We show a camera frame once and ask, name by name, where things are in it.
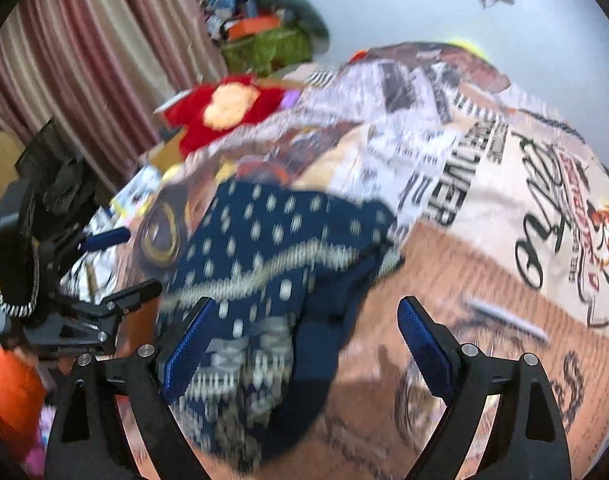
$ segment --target white wall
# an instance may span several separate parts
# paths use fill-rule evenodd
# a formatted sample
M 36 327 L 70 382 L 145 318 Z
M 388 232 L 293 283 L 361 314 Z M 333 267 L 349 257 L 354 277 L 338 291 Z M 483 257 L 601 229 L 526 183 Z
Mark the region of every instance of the white wall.
M 410 40 L 469 40 L 512 80 L 556 106 L 609 167 L 609 20 L 594 0 L 310 0 L 343 62 Z

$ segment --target metal screw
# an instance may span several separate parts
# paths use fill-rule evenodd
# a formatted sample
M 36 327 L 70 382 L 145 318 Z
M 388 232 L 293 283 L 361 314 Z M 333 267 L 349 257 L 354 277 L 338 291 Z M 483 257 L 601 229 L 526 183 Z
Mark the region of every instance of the metal screw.
M 478 347 L 476 345 L 472 345 L 471 343 L 465 343 L 462 348 L 463 354 L 468 355 L 469 357 L 474 357 L 478 355 Z
M 536 366 L 538 364 L 538 358 L 533 354 L 525 354 L 525 363 L 529 366 Z
M 138 355 L 140 357 L 149 357 L 151 354 L 153 354 L 154 351 L 155 348 L 153 347 L 153 345 L 142 345 L 138 349 Z
M 91 362 L 91 355 L 90 354 L 82 354 L 80 357 L 78 357 L 78 364 L 80 366 L 86 366 Z

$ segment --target purple object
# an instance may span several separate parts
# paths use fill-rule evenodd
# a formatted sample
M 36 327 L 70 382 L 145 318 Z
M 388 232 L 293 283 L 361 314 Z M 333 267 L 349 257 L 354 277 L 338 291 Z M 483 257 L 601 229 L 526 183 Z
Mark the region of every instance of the purple object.
M 295 105 L 300 99 L 300 91 L 299 90 L 287 90 L 284 92 L 284 97 L 280 102 L 280 108 L 285 110 L 286 108 L 291 108 Z
M 45 463 L 46 450 L 43 444 L 42 432 L 40 428 L 36 428 L 36 441 L 34 447 L 25 457 L 22 468 L 34 478 L 42 478 L 44 476 Z

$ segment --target navy fabric with white dots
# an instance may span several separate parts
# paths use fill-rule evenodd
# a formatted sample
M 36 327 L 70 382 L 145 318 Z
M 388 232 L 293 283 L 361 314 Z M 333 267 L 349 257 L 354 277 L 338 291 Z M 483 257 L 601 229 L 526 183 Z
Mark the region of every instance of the navy fabric with white dots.
M 358 306 L 402 258 L 381 202 L 229 180 L 180 258 L 158 330 L 202 296 L 219 322 L 172 407 L 185 435 L 242 472 L 294 445 L 322 410 Z

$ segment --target blue rubber pad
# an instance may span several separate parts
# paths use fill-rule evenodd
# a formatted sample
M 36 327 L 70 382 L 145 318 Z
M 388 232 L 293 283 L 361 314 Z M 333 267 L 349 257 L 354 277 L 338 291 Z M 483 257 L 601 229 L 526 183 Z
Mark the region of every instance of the blue rubber pad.
M 218 305 L 209 298 L 198 314 L 194 314 L 180 343 L 164 364 L 160 394 L 167 404 L 182 397 L 187 391 L 218 322 Z
M 449 404 L 454 397 L 451 363 L 413 305 L 406 299 L 398 304 L 398 328 L 431 395 L 440 397 Z

